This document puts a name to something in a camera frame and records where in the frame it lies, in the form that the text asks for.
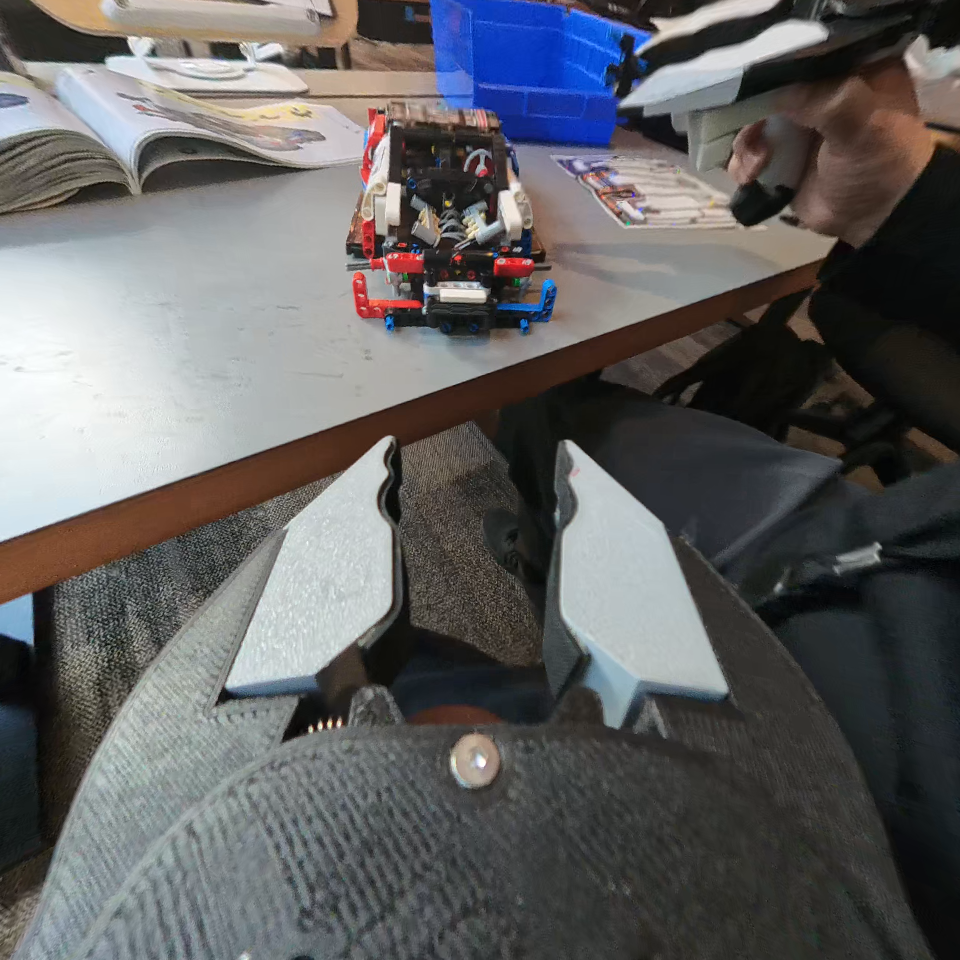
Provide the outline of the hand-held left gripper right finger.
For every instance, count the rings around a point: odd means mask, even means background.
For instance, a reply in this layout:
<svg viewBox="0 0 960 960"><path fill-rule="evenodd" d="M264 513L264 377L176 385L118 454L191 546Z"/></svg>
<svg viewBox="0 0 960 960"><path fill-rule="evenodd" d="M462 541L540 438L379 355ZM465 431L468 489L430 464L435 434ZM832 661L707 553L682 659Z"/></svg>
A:
<svg viewBox="0 0 960 960"><path fill-rule="evenodd" d="M626 729L650 697L721 704L730 687L666 527L572 440L558 444L542 659Z"/></svg>

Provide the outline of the blue storage bin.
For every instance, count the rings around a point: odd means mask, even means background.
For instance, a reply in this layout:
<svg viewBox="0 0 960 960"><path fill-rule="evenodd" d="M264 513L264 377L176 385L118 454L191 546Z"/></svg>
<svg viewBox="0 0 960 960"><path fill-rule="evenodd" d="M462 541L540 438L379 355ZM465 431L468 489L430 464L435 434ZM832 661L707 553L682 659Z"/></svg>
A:
<svg viewBox="0 0 960 960"><path fill-rule="evenodd" d="M430 2L436 85L451 107L496 113L507 138L606 147L618 125L609 69L648 33L541 2Z"/></svg>

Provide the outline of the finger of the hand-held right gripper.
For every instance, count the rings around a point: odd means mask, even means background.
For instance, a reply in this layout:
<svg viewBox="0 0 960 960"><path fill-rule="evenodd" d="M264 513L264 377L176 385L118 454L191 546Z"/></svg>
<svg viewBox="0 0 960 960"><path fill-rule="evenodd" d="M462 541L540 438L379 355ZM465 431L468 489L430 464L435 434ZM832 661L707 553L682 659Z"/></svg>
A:
<svg viewBox="0 0 960 960"><path fill-rule="evenodd" d="M824 23L802 18L737 18L657 35L639 50L643 70L630 91L617 94L617 113L641 114L714 88L722 102L731 102L748 67L810 49L828 36Z"/></svg>
<svg viewBox="0 0 960 960"><path fill-rule="evenodd" d="M709 2L654 19L655 31L635 55L642 66L743 66L773 50L759 38L785 20L786 1Z"/></svg>

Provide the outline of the person's right hand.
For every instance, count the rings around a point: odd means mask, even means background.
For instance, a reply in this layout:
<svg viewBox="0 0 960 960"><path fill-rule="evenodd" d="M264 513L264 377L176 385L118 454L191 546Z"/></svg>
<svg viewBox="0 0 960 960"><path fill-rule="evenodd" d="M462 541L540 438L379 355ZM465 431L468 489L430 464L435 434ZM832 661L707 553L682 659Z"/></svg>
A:
<svg viewBox="0 0 960 960"><path fill-rule="evenodd" d="M778 92L775 112L810 133L791 208L810 231L864 245L930 162L934 141L904 61Z"/></svg>

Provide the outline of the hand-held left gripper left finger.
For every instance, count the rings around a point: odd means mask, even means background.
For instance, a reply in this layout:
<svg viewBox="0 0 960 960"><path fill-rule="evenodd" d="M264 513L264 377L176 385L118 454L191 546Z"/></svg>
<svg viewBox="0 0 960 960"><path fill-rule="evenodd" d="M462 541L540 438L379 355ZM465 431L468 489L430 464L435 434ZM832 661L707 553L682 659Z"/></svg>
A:
<svg viewBox="0 0 960 960"><path fill-rule="evenodd" d="M403 600L395 437L378 440L283 529L226 677L235 698L328 693L343 655L371 649Z"/></svg>

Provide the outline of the person's black shoe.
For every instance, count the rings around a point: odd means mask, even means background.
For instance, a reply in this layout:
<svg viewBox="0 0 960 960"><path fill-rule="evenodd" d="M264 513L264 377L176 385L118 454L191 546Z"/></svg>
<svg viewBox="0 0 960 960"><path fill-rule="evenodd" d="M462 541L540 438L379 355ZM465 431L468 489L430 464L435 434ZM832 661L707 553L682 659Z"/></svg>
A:
<svg viewBox="0 0 960 960"><path fill-rule="evenodd" d="M531 558L522 541L521 517L505 508L487 510L482 519L482 537L487 552L499 567L528 585L546 583L543 567Z"/></svg>

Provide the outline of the person's right forearm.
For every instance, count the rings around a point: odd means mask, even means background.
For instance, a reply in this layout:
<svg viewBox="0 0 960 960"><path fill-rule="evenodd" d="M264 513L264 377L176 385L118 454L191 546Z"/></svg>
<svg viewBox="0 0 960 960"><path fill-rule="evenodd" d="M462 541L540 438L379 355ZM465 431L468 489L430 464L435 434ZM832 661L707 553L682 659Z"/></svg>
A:
<svg viewBox="0 0 960 960"><path fill-rule="evenodd" d="M862 246L838 242L808 314L869 393L958 398L959 155L936 145Z"/></svg>

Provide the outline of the person's grey trousers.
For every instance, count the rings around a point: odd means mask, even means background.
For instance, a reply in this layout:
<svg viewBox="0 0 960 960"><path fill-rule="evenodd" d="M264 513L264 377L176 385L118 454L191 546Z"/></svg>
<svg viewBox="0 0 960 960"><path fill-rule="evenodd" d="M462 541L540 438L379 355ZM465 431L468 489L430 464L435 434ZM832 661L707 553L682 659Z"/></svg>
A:
<svg viewBox="0 0 960 960"><path fill-rule="evenodd" d="M833 458L730 418L583 377L503 407L494 437L519 495L522 542L545 574L556 529L556 455L564 440L722 571L798 512L866 495L842 477Z"/></svg>

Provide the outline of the open instruction booklet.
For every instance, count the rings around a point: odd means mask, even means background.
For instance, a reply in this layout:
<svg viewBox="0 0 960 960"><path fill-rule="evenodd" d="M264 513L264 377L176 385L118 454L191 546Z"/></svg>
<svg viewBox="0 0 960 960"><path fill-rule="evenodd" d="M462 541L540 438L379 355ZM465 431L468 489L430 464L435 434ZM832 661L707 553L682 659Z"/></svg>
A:
<svg viewBox="0 0 960 960"><path fill-rule="evenodd" d="M361 126L332 106L280 102L228 109L105 67L67 66L52 92L1 74L1 212L54 207L182 162L238 161L293 170L359 164Z"/></svg>

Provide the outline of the sticker sheet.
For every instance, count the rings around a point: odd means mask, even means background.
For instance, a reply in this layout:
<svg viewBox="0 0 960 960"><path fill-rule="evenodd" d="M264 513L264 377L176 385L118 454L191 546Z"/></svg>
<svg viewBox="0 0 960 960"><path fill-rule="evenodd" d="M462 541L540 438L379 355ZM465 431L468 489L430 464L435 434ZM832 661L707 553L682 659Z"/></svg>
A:
<svg viewBox="0 0 960 960"><path fill-rule="evenodd" d="M632 153L551 160L624 230L738 230L730 198L676 162Z"/></svg>

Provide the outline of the black office chair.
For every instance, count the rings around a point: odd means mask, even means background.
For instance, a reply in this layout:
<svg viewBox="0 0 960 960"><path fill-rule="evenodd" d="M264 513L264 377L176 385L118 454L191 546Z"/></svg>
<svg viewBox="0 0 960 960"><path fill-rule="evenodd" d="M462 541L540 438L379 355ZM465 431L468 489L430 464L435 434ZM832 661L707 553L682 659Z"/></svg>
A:
<svg viewBox="0 0 960 960"><path fill-rule="evenodd" d="M839 445L843 472L869 468L889 486L911 474L917 430L959 450L958 346L918 321L888 321L841 296L812 294L818 339L790 326L808 291L662 383L655 400L726 417L778 441L799 429Z"/></svg>

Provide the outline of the toy brick race car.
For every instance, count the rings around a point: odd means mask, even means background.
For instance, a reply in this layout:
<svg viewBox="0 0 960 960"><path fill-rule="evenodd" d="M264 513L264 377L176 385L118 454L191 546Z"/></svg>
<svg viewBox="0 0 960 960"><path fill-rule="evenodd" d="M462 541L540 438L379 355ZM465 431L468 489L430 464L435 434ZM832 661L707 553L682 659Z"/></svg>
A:
<svg viewBox="0 0 960 960"><path fill-rule="evenodd" d="M389 102L367 111L345 240L357 317L388 331L529 333L554 280L517 153L494 111Z"/></svg>

